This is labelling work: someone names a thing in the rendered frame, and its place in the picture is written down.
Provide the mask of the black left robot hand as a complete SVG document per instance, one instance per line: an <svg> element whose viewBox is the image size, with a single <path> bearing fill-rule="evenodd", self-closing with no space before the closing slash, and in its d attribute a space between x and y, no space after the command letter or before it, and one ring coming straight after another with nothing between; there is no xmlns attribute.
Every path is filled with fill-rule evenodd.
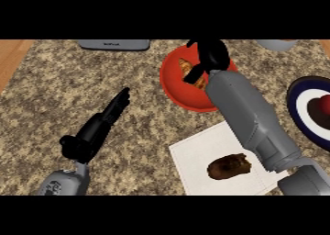
<svg viewBox="0 0 330 235"><path fill-rule="evenodd" d="M78 161L88 163L99 152L110 128L129 104L129 88L127 87L110 100L101 113L96 113L75 136L65 135L59 143L62 145L62 155Z"/></svg>

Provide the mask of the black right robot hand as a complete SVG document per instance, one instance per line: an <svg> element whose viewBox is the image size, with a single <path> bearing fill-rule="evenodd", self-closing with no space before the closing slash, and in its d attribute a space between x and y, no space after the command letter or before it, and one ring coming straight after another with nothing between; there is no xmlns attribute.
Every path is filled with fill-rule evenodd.
<svg viewBox="0 0 330 235"><path fill-rule="evenodd" d="M184 77L184 82L194 84L203 73L212 70L225 71L230 66L227 47L219 39L191 39L187 47L197 44L199 63Z"/></svg>

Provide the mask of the golden croissant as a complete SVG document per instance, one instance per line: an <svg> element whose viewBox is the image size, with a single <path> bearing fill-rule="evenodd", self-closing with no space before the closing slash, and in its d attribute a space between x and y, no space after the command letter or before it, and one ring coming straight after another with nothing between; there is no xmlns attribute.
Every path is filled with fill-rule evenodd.
<svg viewBox="0 0 330 235"><path fill-rule="evenodd" d="M193 68L193 65L191 63L184 60L183 58L178 59L178 66L181 68L181 73L183 73L183 78L186 78L186 76L188 75L190 73L190 70ZM193 86L199 89L205 89L206 88L206 80L205 80L205 77L200 77L197 79L197 81L194 82Z"/></svg>

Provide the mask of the red bowl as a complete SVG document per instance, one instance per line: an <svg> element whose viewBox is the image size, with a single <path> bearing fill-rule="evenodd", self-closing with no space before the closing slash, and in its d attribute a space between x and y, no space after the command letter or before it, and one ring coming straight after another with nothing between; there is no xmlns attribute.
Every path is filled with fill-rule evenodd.
<svg viewBox="0 0 330 235"><path fill-rule="evenodd" d="M184 73L180 65L180 60L184 60L191 65L202 62L202 51L197 45L190 47L180 46L165 56L159 69L159 83L163 92L174 103L194 112L212 112L216 110L215 105L206 96L206 90L199 89L193 84L184 82Z"/></svg>

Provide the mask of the pale grey round container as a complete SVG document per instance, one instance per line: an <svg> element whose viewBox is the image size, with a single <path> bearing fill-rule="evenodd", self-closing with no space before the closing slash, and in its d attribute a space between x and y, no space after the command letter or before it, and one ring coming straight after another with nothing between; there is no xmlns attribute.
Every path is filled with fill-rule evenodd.
<svg viewBox="0 0 330 235"><path fill-rule="evenodd" d="M298 40L283 40L283 39L258 39L256 43L268 50L286 51L296 44Z"/></svg>

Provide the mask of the flat grey appliance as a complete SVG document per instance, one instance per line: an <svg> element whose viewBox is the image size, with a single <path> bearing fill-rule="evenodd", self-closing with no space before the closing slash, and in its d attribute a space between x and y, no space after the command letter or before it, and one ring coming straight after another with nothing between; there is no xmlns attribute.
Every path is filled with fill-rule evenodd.
<svg viewBox="0 0 330 235"><path fill-rule="evenodd" d="M149 39L81 39L78 45L87 50L147 50Z"/></svg>

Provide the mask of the navy and white plate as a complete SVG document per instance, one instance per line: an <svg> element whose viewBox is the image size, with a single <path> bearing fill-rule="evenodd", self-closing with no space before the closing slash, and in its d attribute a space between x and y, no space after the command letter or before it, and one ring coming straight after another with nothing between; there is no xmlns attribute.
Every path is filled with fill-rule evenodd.
<svg viewBox="0 0 330 235"><path fill-rule="evenodd" d="M289 115L308 139L330 152L330 130L309 117L306 105L314 98L330 95L330 79L305 76L293 81L287 90Z"/></svg>

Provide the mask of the dark brown bread roll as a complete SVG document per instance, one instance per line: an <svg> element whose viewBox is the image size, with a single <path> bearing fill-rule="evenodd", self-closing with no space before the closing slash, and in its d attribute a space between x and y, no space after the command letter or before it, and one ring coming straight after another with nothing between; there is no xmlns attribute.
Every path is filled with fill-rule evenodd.
<svg viewBox="0 0 330 235"><path fill-rule="evenodd" d="M228 179L240 174L249 173L252 164L243 153L230 154L216 159L206 167L208 176L214 180Z"/></svg>

